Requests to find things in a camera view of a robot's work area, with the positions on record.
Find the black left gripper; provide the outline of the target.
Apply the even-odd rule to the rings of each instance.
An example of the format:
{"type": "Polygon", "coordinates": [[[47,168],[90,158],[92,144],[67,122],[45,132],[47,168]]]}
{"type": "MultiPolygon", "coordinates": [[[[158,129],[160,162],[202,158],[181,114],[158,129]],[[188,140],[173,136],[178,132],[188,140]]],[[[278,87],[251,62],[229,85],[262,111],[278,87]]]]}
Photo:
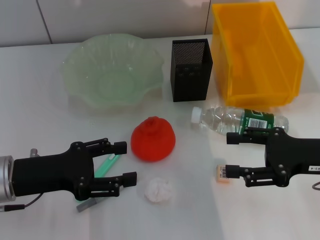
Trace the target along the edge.
{"type": "Polygon", "coordinates": [[[127,142],[112,144],[108,138],[74,142],[60,154],[16,159],[13,163],[13,190],[17,197],[71,192],[78,201],[89,198],[118,197],[120,188],[137,185],[137,173],[113,177],[94,177],[93,158],[127,154],[127,142]]]}

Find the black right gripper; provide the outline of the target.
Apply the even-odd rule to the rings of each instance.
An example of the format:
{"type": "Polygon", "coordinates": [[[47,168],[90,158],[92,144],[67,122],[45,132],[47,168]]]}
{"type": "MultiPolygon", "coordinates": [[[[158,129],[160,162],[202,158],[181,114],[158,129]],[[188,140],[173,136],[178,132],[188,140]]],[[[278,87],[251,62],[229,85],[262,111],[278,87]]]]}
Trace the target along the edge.
{"type": "Polygon", "coordinates": [[[267,167],[240,167],[226,165],[226,177],[243,177],[246,187],[287,187],[295,175],[320,174],[320,140],[295,138],[282,128],[245,127],[242,133],[228,132],[228,145],[265,145],[267,167]]]}

